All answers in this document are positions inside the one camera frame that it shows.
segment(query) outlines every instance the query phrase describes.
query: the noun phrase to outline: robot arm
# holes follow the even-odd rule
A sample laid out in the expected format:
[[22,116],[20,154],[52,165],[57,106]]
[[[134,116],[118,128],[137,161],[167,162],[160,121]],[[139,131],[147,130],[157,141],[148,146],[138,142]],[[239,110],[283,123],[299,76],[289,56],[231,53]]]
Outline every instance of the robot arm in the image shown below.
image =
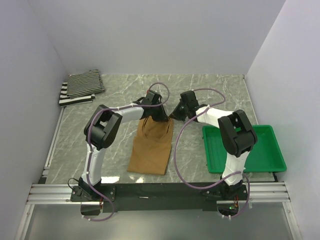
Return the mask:
[[[91,155],[91,161],[89,166],[89,179],[93,186],[100,184],[101,182],[101,169],[105,157],[107,148],[114,142],[120,124],[127,123],[132,120],[139,120],[151,116],[156,122],[168,121],[168,116],[163,108],[159,107],[143,107],[147,105],[157,105],[161,103],[161,95],[153,90],[149,90],[146,97],[141,97],[132,104],[136,107],[103,112],[97,120],[93,123],[91,131],[91,144],[93,152]],[[87,167],[90,156],[90,146],[88,144],[88,131],[91,122],[95,115],[107,107],[105,105],[99,105],[93,113],[91,119],[84,128],[85,140],[87,142],[88,154],[86,157],[85,167],[81,178],[79,179],[79,186],[86,192],[90,192],[90,188],[87,181]]]
[[[223,146],[227,151],[225,169],[222,178],[235,172],[243,172],[246,159],[257,143],[257,135],[243,110],[224,111],[208,105],[199,105],[194,91],[186,91],[180,94],[181,99],[174,109],[171,118],[184,121],[186,117],[194,121],[206,123],[220,128]],[[224,181],[227,189],[236,189],[242,184],[242,176],[235,174]]]

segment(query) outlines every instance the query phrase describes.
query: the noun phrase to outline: metal frame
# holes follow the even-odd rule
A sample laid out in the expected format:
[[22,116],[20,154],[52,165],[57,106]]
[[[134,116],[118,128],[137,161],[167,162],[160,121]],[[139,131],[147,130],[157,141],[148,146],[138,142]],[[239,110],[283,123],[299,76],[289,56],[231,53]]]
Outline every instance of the metal frame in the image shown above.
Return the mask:
[[29,223],[31,220],[32,213],[34,211],[35,205],[25,205],[24,212],[22,215],[22,219],[20,221],[20,225],[18,230],[16,231],[15,240],[24,240],[27,234],[27,230],[29,227]]
[[[27,205],[36,204],[77,204],[70,202],[72,190],[67,184],[33,184],[27,198]],[[233,201],[217,201],[217,203],[233,203]],[[290,202],[284,182],[253,182],[250,184],[251,203],[285,203]],[[99,205],[99,202],[85,202],[87,205]]]
[[288,220],[293,240],[303,239],[291,202],[283,202],[282,204],[285,211],[286,219]]
[[53,138],[52,138],[52,141],[51,141],[50,149],[49,149],[48,155],[46,157],[46,161],[45,161],[44,167],[45,168],[48,167],[48,169],[49,169],[50,164],[51,164],[53,153],[55,152],[55,148],[56,148],[56,144],[57,144],[57,136],[58,136],[58,134],[60,132],[61,120],[62,120],[62,117],[64,115],[65,108],[66,107],[62,107],[61,108],[59,119],[58,119],[58,122],[56,124],[55,131],[54,131],[54,134],[53,134]]

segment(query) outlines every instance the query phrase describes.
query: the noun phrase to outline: folded clothing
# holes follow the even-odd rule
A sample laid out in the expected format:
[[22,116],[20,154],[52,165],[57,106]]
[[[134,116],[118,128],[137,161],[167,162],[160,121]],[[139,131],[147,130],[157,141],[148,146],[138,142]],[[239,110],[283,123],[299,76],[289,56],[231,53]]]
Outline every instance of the folded clothing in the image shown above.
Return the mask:
[[156,122],[151,117],[141,119],[127,171],[140,174],[166,173],[174,130],[174,121]]
[[94,94],[70,98],[67,95],[67,88],[68,88],[68,83],[67,82],[62,83],[60,98],[59,98],[60,107],[65,107],[65,106],[74,105],[74,104],[92,103],[92,101],[96,99],[96,96]]
[[105,91],[98,69],[67,77],[67,96],[71,99]]

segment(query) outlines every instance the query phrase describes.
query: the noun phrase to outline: striped cloth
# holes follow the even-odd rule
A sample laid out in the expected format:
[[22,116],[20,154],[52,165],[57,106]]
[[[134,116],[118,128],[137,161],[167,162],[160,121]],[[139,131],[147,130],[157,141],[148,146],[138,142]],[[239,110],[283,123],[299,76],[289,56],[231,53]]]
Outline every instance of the striped cloth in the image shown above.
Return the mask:
[[62,88],[61,88],[60,98],[59,98],[60,107],[65,107],[65,106],[74,105],[74,104],[92,103],[92,101],[96,99],[96,96],[94,94],[70,98],[67,96],[67,88],[68,88],[68,83],[66,82],[62,83]]
[[67,95],[71,99],[105,91],[99,70],[94,69],[79,75],[68,76]]

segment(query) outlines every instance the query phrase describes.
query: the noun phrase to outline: gray floor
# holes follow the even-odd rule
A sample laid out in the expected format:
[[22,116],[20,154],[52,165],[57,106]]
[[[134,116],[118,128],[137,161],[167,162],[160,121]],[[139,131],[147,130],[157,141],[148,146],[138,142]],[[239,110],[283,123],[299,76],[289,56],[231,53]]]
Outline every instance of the gray floor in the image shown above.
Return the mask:
[[[170,89],[170,99],[164,105],[170,114],[179,102],[180,93],[197,88],[211,87],[223,92],[226,102],[216,108],[234,111],[243,109],[253,125],[257,124],[254,109],[242,75],[207,75],[207,74],[150,74],[150,75],[103,75],[106,92],[97,94],[93,103],[66,107],[55,151],[52,156],[47,184],[65,184],[69,178],[79,178],[85,167],[87,147],[83,129],[98,105],[117,107],[130,104],[145,96],[148,87],[154,82],[163,82]],[[163,87],[156,87],[163,97],[167,93]],[[212,91],[196,92],[199,103],[212,104],[221,97]],[[173,165],[173,151],[168,163],[166,175],[143,175],[127,172],[136,135],[138,121],[131,121],[120,126],[114,143],[108,148],[102,166],[104,183],[176,183],[180,182]],[[183,126],[174,121],[172,148],[179,130]],[[183,132],[177,151],[177,162],[181,174],[188,182],[214,182],[219,174],[208,172],[202,123],[191,123]],[[271,173],[249,173],[252,181],[273,181]]]

